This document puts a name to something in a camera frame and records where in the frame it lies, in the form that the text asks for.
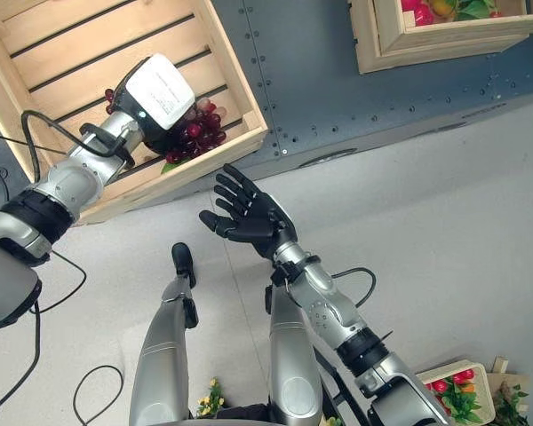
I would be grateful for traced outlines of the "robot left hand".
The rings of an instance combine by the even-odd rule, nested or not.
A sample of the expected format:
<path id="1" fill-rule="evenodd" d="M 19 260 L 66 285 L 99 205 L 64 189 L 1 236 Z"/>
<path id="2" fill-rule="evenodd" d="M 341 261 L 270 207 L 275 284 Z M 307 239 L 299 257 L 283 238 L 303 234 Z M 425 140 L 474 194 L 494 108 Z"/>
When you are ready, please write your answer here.
<path id="1" fill-rule="evenodd" d="M 174 126 L 195 103 L 195 94 L 178 69 L 161 53 L 138 63 L 116 86 L 110 105 L 129 115 L 156 154 L 174 144 Z"/>

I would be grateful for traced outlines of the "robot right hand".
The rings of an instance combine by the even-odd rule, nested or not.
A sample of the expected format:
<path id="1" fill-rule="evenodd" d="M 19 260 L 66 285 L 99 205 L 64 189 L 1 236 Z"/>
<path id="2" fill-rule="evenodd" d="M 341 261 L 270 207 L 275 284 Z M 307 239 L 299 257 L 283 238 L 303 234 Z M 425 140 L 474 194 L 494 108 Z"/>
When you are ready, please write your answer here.
<path id="1" fill-rule="evenodd" d="M 298 240 L 295 226 L 283 208 L 236 167 L 226 163 L 216 175 L 216 182 L 215 204 L 226 214 L 209 210 L 199 213 L 200 220 L 213 233 L 229 241 L 248 243 L 269 260 L 283 244 Z"/>

